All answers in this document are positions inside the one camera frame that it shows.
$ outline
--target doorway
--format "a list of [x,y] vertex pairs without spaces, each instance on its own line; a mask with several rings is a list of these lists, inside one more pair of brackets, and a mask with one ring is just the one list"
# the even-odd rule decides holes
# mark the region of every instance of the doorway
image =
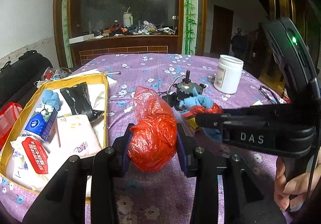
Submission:
[[214,5],[211,56],[228,55],[230,51],[234,11]]

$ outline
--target metal screw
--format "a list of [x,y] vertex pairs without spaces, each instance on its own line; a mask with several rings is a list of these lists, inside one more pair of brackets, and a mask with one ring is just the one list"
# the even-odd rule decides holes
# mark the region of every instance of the metal screw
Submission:
[[107,148],[105,149],[105,153],[110,154],[110,153],[113,153],[114,150],[115,150],[115,149],[114,149],[113,147],[109,146],[109,147],[107,147]]
[[233,161],[240,161],[240,160],[241,160],[241,157],[240,157],[239,155],[237,155],[237,154],[233,154],[233,155],[232,155],[232,160],[233,160]]
[[76,162],[78,160],[78,156],[77,155],[72,155],[69,157],[69,161],[70,162]]
[[195,148],[195,151],[196,151],[197,153],[202,154],[202,153],[205,152],[205,149],[204,149],[203,147],[201,147],[201,146],[198,146],[198,147]]

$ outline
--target white wire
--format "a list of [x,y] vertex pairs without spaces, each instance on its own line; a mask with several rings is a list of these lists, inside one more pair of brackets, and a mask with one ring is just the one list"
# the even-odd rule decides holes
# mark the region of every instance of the white wire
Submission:
[[168,90],[167,90],[167,94],[168,94],[168,95],[170,94],[170,90],[171,90],[173,84],[176,82],[177,78],[180,78],[180,77],[183,77],[183,76],[185,76],[185,75],[179,75],[179,76],[177,76],[177,77],[174,79],[173,83],[169,86],[169,88],[168,88]]

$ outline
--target black plastic package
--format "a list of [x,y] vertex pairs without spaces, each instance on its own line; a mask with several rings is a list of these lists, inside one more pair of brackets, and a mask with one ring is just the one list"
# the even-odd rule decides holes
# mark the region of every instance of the black plastic package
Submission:
[[97,120],[104,111],[93,110],[88,95],[87,83],[80,83],[70,88],[61,88],[60,92],[73,115],[85,114],[90,122]]

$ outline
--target floral tablecloth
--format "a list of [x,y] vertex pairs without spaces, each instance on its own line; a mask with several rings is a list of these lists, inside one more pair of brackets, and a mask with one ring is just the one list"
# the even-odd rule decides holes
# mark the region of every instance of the floral tablecloth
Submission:
[[[97,68],[101,72],[121,71],[111,76],[118,81],[110,87],[109,142],[122,136],[129,123],[137,123],[133,110],[133,96],[137,86],[167,91],[177,75],[191,71],[190,79],[207,85],[203,94],[211,97],[223,108],[250,106],[258,100],[268,100],[259,94],[261,84],[248,72],[243,71],[238,91],[226,95],[213,87],[218,59],[178,54],[117,54],[100,56],[76,71]],[[276,157],[215,143],[204,134],[195,136],[199,145],[216,155],[240,154],[262,182],[273,193]],[[126,177],[115,178],[116,200],[119,221],[122,224],[177,223],[187,224],[193,207],[195,178],[187,179],[180,170],[177,155],[159,172],[144,173],[133,164]],[[0,177],[0,201],[8,212],[21,221],[36,194],[15,186]],[[224,223],[223,185],[219,180],[219,224]],[[90,205],[86,204],[86,223],[90,223]]]

